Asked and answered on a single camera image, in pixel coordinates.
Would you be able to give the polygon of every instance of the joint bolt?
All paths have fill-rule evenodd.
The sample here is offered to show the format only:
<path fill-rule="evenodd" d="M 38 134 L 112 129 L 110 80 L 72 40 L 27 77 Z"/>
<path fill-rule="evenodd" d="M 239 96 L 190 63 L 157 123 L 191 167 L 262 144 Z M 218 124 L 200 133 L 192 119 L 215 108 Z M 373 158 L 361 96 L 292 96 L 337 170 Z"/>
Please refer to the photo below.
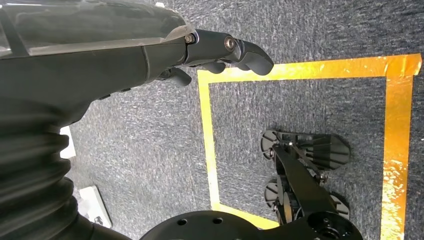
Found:
<path fill-rule="evenodd" d="M 224 40 L 224 45 L 228 51 L 232 52 L 236 48 L 236 41 L 232 36 L 227 36 Z"/>
<path fill-rule="evenodd" d="M 192 44 L 196 41 L 196 38 L 193 34 L 189 34 L 184 37 L 184 40 L 186 44 Z"/>

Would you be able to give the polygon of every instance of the yellow tape square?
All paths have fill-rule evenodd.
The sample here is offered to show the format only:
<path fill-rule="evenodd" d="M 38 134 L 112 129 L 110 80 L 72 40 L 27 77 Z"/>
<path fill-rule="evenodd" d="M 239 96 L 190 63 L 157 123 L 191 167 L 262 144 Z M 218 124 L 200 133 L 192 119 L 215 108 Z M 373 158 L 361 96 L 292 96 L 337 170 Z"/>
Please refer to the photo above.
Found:
<path fill-rule="evenodd" d="M 381 240 L 403 240 L 408 183 L 413 76 L 421 54 L 276 64 L 266 76 L 227 68 L 220 74 L 199 70 L 199 96 L 212 210 L 246 219 L 261 229 L 278 223 L 220 203 L 209 84 L 280 80 L 386 77 Z"/>

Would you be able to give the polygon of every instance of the gray carpet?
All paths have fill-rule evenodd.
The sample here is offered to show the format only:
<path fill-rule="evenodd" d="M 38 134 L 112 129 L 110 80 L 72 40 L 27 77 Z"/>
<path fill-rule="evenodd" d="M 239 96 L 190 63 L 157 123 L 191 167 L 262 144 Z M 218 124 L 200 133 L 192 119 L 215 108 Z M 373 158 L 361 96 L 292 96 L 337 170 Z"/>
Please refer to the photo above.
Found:
<path fill-rule="evenodd" d="M 424 53 L 421 0 L 160 2 L 196 28 L 262 46 L 276 63 Z M 406 240 L 424 238 L 423 81 L 414 82 Z M 224 204 L 274 218 L 262 202 L 273 176 L 259 152 L 265 128 L 338 134 L 352 147 L 353 163 L 332 172 L 327 187 L 346 196 L 364 239 L 379 239 L 383 78 L 221 83 L 210 97 Z M 167 218 L 210 209 L 196 81 L 113 94 L 94 102 L 71 132 L 77 157 L 68 175 L 78 188 L 98 186 L 113 229 L 136 240 Z"/>

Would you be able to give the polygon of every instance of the black mechanical device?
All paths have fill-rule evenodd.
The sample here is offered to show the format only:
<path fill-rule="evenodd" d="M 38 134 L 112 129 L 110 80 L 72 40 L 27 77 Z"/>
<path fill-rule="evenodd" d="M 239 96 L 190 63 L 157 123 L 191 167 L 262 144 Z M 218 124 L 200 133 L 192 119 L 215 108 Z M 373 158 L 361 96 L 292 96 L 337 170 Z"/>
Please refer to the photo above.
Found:
<path fill-rule="evenodd" d="M 220 73 L 228 64 L 259 75 L 274 66 L 253 43 L 194 29 L 175 11 L 149 4 L 0 0 L 0 240 L 128 240 L 78 214 L 73 182 L 64 177 L 70 162 L 60 158 L 69 140 L 60 128 L 113 93 L 153 80 L 189 84 L 180 67 Z M 228 213 L 198 211 L 171 218 L 141 239 L 361 239 L 319 187 L 321 175 L 311 177 L 293 150 L 304 160 L 302 154 L 315 161 L 319 153 L 280 140 L 265 153 L 279 176 L 272 206 L 280 227 L 258 230 Z M 292 213 L 301 209 L 290 223 L 282 217 L 285 192 L 297 200 Z"/>

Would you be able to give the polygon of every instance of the white block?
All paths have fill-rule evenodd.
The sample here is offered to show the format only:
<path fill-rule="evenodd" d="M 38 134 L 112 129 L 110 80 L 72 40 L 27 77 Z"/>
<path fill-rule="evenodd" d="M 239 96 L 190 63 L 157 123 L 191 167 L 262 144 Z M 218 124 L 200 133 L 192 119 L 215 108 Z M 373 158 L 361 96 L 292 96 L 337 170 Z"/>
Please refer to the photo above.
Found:
<path fill-rule="evenodd" d="M 78 203 L 78 212 L 82 216 L 88 215 L 88 220 L 92 223 L 102 225 L 106 228 L 112 227 L 111 219 L 106 212 L 105 205 L 100 197 L 96 186 L 89 186 L 79 190 L 79 195 L 83 199 Z"/>
<path fill-rule="evenodd" d="M 69 126 L 60 129 L 60 135 L 68 135 L 69 137 L 69 145 L 60 152 L 60 157 L 63 159 L 75 157 L 77 154 L 75 153 L 74 141 L 72 140 L 71 129 Z"/>

